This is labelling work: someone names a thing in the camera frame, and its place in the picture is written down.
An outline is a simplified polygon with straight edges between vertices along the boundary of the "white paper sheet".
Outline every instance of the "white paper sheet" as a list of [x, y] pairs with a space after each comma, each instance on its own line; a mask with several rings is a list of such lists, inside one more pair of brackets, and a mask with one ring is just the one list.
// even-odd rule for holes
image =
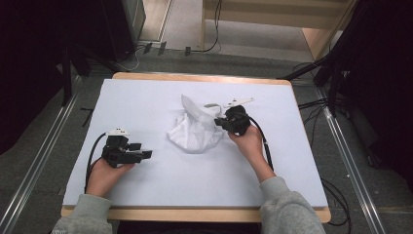
[[[187, 154], [167, 137], [184, 109], [181, 94], [196, 103], [223, 104], [251, 98], [246, 112], [261, 126], [275, 172], [313, 207], [326, 207], [313, 155], [292, 88], [286, 85], [209, 82], [105, 80], [79, 158], [67, 184], [64, 206], [74, 206], [84, 191], [88, 157], [101, 134], [122, 127], [131, 142], [153, 150], [128, 172], [108, 198], [113, 206], [259, 207], [263, 203], [253, 169], [225, 134], [215, 148]], [[94, 159], [106, 141], [98, 144]]]

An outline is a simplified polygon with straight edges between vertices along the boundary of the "wooden table edge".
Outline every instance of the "wooden table edge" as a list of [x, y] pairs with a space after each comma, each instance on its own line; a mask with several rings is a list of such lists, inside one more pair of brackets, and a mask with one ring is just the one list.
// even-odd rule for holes
[[128, 73], [118, 72], [112, 77], [122, 80], [163, 80], [163, 81], [198, 81], [198, 82], [219, 82], [236, 84], [263, 84], [263, 85], [286, 85], [291, 86], [287, 80], [264, 79], [225, 75], [195, 75], [179, 73]]
[[[61, 216], [69, 216], [73, 206], [63, 206]], [[315, 208], [322, 223], [331, 220], [330, 208]], [[261, 222], [259, 209], [142, 209], [112, 208], [108, 219], [141, 221]]]

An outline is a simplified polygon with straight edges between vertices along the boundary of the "black equipment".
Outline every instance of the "black equipment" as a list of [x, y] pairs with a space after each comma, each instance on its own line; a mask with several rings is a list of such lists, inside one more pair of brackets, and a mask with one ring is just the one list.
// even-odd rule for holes
[[225, 111], [226, 118], [216, 118], [215, 125], [222, 126], [222, 129], [239, 134], [240, 136], [244, 135], [246, 129], [251, 125], [249, 122], [249, 117], [245, 112], [245, 108], [241, 105], [237, 105], [229, 108]]
[[150, 159], [152, 150], [142, 151], [140, 146], [140, 143], [128, 144], [128, 139], [124, 136], [109, 136], [103, 147], [102, 158], [112, 168], [117, 168], [118, 164], [134, 164]]

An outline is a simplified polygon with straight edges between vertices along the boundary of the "black cable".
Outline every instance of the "black cable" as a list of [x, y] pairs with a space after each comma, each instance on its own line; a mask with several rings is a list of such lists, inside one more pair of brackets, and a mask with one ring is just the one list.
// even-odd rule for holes
[[[219, 51], [221, 50], [221, 44], [218, 41], [219, 38], [219, 32], [218, 32], [218, 25], [219, 25], [219, 18], [221, 17], [221, 8], [222, 8], [222, 0], [219, 0], [218, 3], [216, 4], [216, 8], [215, 8], [215, 42], [213, 43], [213, 45], [207, 49], [207, 50], [203, 50], [203, 51], [191, 51], [191, 53], [205, 53], [205, 52], [209, 52], [210, 50], [212, 50], [216, 44], [219, 45]], [[176, 50], [176, 49], [165, 49], [166, 51], [177, 51], [177, 52], [186, 52], [185, 50]]]
[[310, 148], [313, 148], [314, 134], [315, 134], [315, 132], [316, 132], [317, 120], [318, 120], [318, 118], [319, 118], [319, 115], [321, 114], [321, 112], [322, 112], [324, 109], [325, 109], [325, 106], [323, 106], [322, 108], [319, 109], [319, 113], [317, 113], [316, 119], [314, 120], [313, 130], [312, 130], [312, 136], [311, 136], [311, 142], [310, 142]]
[[242, 115], [242, 116], [244, 116], [244, 117], [247, 117], [247, 118], [250, 119], [250, 120], [254, 123], [254, 125], [257, 127], [258, 131], [260, 132], [260, 134], [261, 134], [261, 136], [262, 136], [262, 142], [263, 142], [263, 144], [264, 144], [264, 149], [265, 149], [265, 154], [266, 154], [266, 156], [267, 156], [268, 166], [270, 166], [271, 170], [274, 170], [273, 160], [271, 159], [270, 147], [268, 146], [268, 141], [267, 141], [267, 139], [265, 138], [264, 132], [262, 132], [261, 127], [259, 127], [258, 123], [257, 123], [254, 119], [252, 119], [252, 117], [250, 117], [249, 115], [244, 114], [244, 113], [241, 113], [241, 112], [233, 112], [233, 113], [234, 113], [234, 114], [238, 114], [238, 115]]
[[91, 176], [92, 167], [94, 166], [94, 164], [93, 166], [91, 166], [92, 157], [94, 156], [94, 149], [96, 148], [97, 144], [104, 136], [106, 136], [106, 134], [102, 134], [97, 138], [97, 140], [94, 142], [94, 147], [92, 147], [91, 154], [89, 155], [88, 165], [86, 167], [85, 193], [86, 193], [86, 189], [88, 188], [88, 182], [89, 182], [89, 177]]
[[[309, 114], [309, 116], [307, 117], [306, 120], [303, 121], [303, 122], [304, 122], [304, 125], [306, 125], [311, 119], [316, 118], [316, 119], [315, 119], [315, 122], [314, 122], [314, 125], [313, 125], [313, 130], [312, 130], [311, 147], [313, 147], [314, 135], [315, 135], [315, 129], [316, 129], [317, 120], [318, 120], [318, 118], [319, 118], [319, 115], [322, 113], [322, 111], [327, 107], [327, 105], [328, 105], [328, 99], [322, 98], [322, 99], [318, 99], [318, 100], [315, 100], [315, 101], [310, 101], [310, 102], [307, 102], [307, 103], [304, 103], [304, 104], [300, 104], [300, 105], [299, 105], [299, 106], [300, 106], [300, 109], [303, 109], [303, 108], [311, 107], [311, 106], [318, 105], [318, 104], [319, 104], [319, 106], [318, 106], [317, 108], [315, 108], [315, 109]], [[329, 181], [327, 181], [326, 179], [322, 178], [322, 179], [321, 179], [321, 183], [322, 183], [322, 186], [323, 186], [323, 187], [335, 198], [335, 200], [340, 204], [340, 206], [341, 206], [341, 207], [343, 208], [343, 210], [344, 210], [344, 213], [346, 214], [346, 219], [345, 219], [344, 221], [342, 221], [342, 222], [340, 222], [340, 223], [328, 222], [328, 224], [333, 225], [333, 226], [342, 226], [342, 225], [348, 223], [348, 224], [349, 224], [348, 233], [351, 233], [351, 232], [352, 232], [352, 220], [351, 220], [351, 217], [350, 217], [349, 204], [347, 203], [346, 198], [345, 198], [344, 195], [341, 193], [341, 191], [340, 191], [334, 184], [332, 184], [331, 182], [329, 182]], [[332, 186], [332, 187], [340, 194], [341, 199], [334, 193], [334, 191], [332, 191], [331, 188], [329, 188], [329, 187], [327, 186], [327, 184], [330, 185], [330, 186]]]
[[209, 48], [209, 49], [207, 49], [207, 50], [203, 50], [203, 51], [191, 51], [191, 53], [192, 52], [198, 52], [198, 53], [205, 53], [205, 52], [208, 52], [208, 51], [210, 51], [210, 50], [212, 50], [214, 47], [215, 47], [215, 45], [216, 45], [216, 43], [218, 42], [218, 38], [219, 38], [219, 33], [218, 33], [218, 25], [219, 25], [219, 18], [221, 17], [221, 8], [222, 8], [222, 0], [219, 0], [218, 1], [218, 4], [216, 4], [216, 8], [215, 8], [215, 18], [214, 18], [214, 20], [215, 20], [215, 32], [216, 32], [216, 34], [215, 34], [215, 42], [213, 43], [213, 45]]
[[[340, 206], [343, 208], [345, 214], [346, 214], [346, 220], [344, 220], [341, 223], [333, 223], [333, 222], [328, 222], [328, 224], [333, 225], [333, 226], [342, 226], [346, 223], [349, 223], [349, 228], [348, 228], [348, 233], [352, 232], [352, 219], [350, 216], [350, 209], [349, 209], [349, 204], [347, 203], [346, 198], [344, 197], [343, 193], [340, 192], [340, 190], [334, 186], [334, 184], [332, 184], [331, 182], [329, 182], [328, 180], [322, 178], [321, 179], [321, 183], [322, 186], [336, 199], [336, 201], [340, 204]], [[343, 199], [343, 201], [341, 201], [341, 199], [326, 185], [326, 183], [330, 186], [332, 186], [341, 196], [341, 198]]]

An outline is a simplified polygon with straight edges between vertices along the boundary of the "hand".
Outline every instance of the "hand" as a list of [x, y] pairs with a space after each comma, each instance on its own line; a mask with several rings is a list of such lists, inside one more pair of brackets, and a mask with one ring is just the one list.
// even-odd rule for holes
[[262, 154], [262, 137], [259, 130], [250, 125], [242, 136], [237, 136], [228, 132], [230, 139], [238, 146], [240, 152], [248, 160], [251, 167], [255, 170], [259, 182], [267, 178], [276, 176], [276, 174], [268, 166], [267, 161]]
[[238, 146], [240, 152], [250, 162], [254, 158], [263, 158], [262, 137], [259, 130], [250, 125], [244, 135], [237, 136], [228, 132], [230, 139]]
[[125, 164], [119, 168], [112, 168], [104, 159], [98, 159], [92, 168], [86, 193], [104, 197], [118, 180], [133, 167], [134, 164]]

